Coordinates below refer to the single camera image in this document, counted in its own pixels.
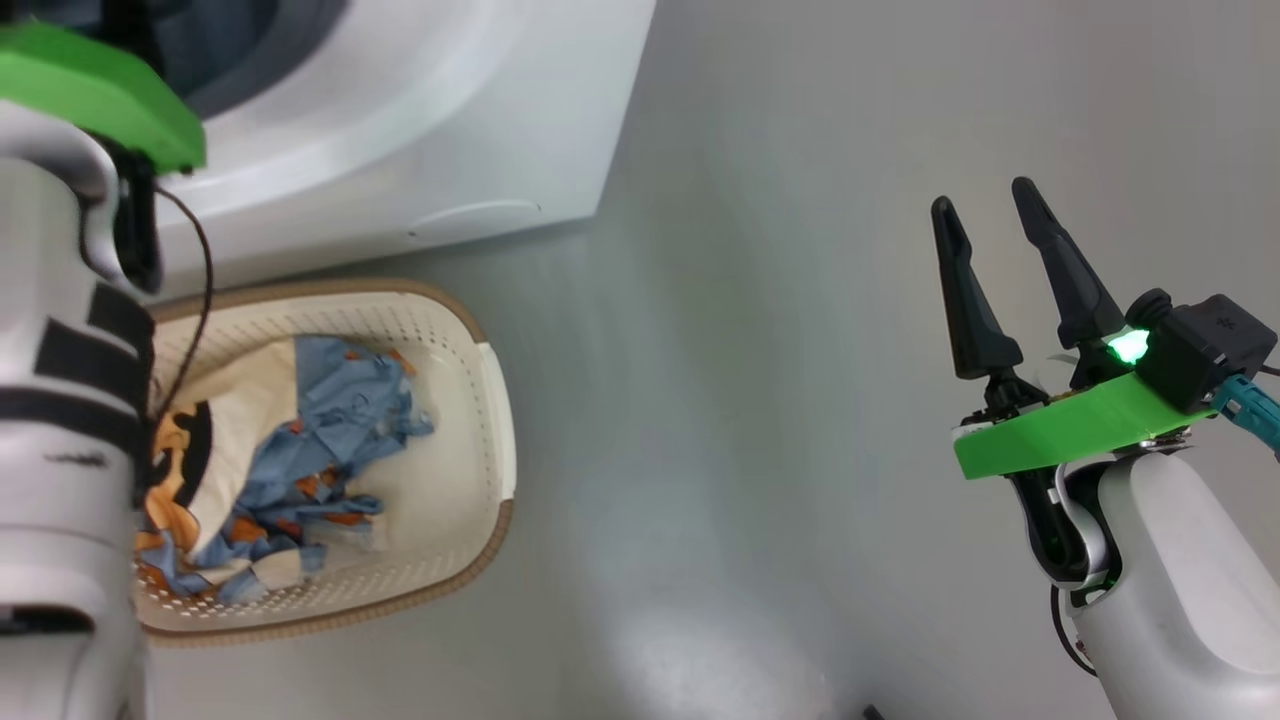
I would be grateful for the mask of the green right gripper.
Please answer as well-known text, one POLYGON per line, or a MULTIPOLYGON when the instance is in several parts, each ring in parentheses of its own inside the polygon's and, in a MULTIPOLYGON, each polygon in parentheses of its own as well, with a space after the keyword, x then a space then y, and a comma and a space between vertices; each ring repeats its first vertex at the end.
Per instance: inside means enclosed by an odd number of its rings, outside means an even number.
MULTIPOLYGON (((1036 183, 1016 177, 1012 200, 1041 255, 1059 310, 1064 348, 1120 332, 1124 315, 1036 183)), ((1179 413, 1134 373, 1140 352, 1101 345, 1076 357, 1096 380, 1050 395, 1011 369, 1024 360, 1006 336, 972 268, 972 243, 951 200, 938 196, 931 222, 957 378, 991 377, 992 406, 954 429, 966 479, 1004 477, 1024 512, 1033 556, 1056 585, 1106 585, 1117 571, 1096 483, 1070 478, 1073 464, 1125 448, 1171 448, 1210 410, 1179 413)))

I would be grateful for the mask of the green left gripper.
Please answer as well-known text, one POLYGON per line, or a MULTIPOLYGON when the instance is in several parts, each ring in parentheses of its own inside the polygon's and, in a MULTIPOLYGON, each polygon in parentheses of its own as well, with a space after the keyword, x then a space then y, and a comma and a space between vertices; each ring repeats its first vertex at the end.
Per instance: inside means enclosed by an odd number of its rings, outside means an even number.
POLYGON ((145 60, 60 26, 3 27, 3 156, 64 183, 83 263, 143 296, 163 286, 155 195, 206 164, 201 119, 145 60))

